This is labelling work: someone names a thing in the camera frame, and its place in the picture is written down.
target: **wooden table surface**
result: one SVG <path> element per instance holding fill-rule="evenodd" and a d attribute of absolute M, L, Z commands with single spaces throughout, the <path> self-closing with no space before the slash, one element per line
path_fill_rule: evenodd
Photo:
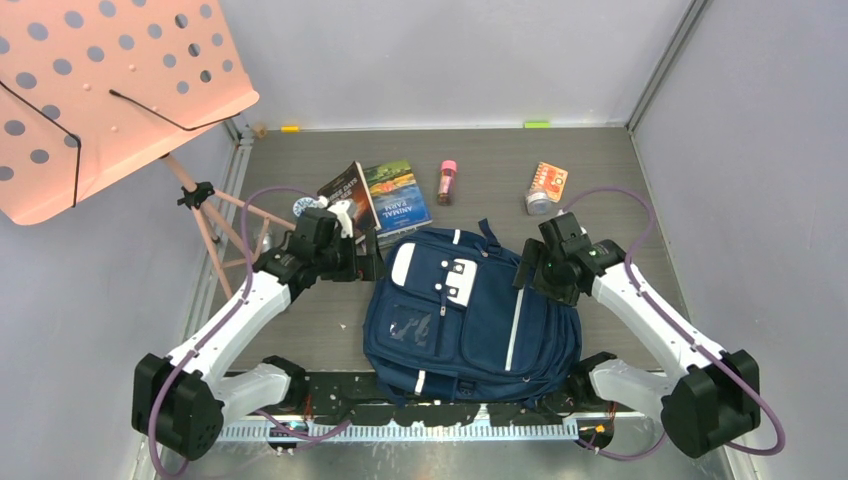
<path fill-rule="evenodd" d="M 622 128 L 547 130 L 351 131 L 298 134 L 270 133 L 256 140 L 240 197 L 272 185 L 293 185 L 314 192 L 356 160 L 368 167 L 408 159 L 433 216 L 433 226 L 477 231 L 487 217 L 501 244 L 521 252 L 528 237 L 541 238 L 537 225 L 549 217 L 531 217 L 523 207 L 538 162 L 569 171 L 564 203 L 577 193 L 603 185 L 619 185 L 648 195 L 627 132 Z M 435 202 L 439 165 L 459 165 L 453 206 Z M 270 194 L 257 205 L 294 220 L 296 195 Z M 593 241 L 610 238 L 627 248 L 646 226 L 642 208 L 628 197 L 599 193 L 574 209 Z M 277 239 L 281 231 L 275 231 Z M 237 252 L 231 247 L 228 258 Z M 682 308 L 666 249 L 653 233 L 636 255 L 645 277 L 675 308 Z M 230 269 L 238 285 L 243 274 Z M 371 370 L 362 354 L 362 325 L 373 292 L 371 283 L 319 282 L 288 311 L 275 318 L 244 350 L 233 370 L 255 366 L 268 355 L 280 355 L 307 370 Z M 213 311 L 224 302 L 219 287 Z M 578 304 L 583 324 L 583 355 L 602 350 L 641 368 L 658 368 L 656 360 L 606 308 L 583 297 Z"/>

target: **small bottle with pink lid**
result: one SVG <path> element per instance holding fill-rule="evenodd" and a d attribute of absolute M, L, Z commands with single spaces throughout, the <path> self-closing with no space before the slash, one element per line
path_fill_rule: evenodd
<path fill-rule="evenodd" d="M 439 178 L 439 194 L 437 202 L 439 205 L 453 204 L 453 190 L 456 185 L 456 162 L 445 160 Z"/>

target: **black wire clip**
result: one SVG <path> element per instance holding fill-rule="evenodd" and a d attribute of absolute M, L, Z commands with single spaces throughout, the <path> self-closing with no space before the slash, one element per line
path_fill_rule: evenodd
<path fill-rule="evenodd" d="M 191 192 L 185 187 L 180 188 L 183 191 L 183 198 L 177 200 L 177 205 L 185 205 L 189 210 L 192 208 L 199 209 L 207 198 L 215 195 L 215 187 L 212 186 L 212 182 L 197 182 L 197 188 Z"/>

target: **green tape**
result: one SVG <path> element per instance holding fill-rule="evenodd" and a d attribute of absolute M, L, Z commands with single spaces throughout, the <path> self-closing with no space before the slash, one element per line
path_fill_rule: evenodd
<path fill-rule="evenodd" d="M 524 128 L 551 128 L 550 122 L 524 122 Z"/>

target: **book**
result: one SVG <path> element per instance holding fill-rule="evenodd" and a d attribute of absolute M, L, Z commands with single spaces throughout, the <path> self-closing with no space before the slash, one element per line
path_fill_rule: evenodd
<path fill-rule="evenodd" d="M 433 221 L 409 161 L 384 163 L 366 168 L 363 173 L 382 225 L 377 232 L 381 247 Z"/>
<path fill-rule="evenodd" d="M 353 220 L 353 236 L 357 243 L 365 239 L 365 232 L 369 228 L 380 230 L 380 219 L 359 162 L 351 163 L 338 177 L 319 188 L 318 195 L 327 197 L 331 205 L 339 200 L 351 201 L 353 211 L 348 214 Z"/>
<path fill-rule="evenodd" d="M 549 163 L 539 162 L 530 188 L 543 189 L 548 194 L 548 197 L 551 198 L 551 201 L 556 203 L 562 198 L 562 191 L 565 190 L 565 180 L 567 178 L 568 172 L 565 170 Z"/>

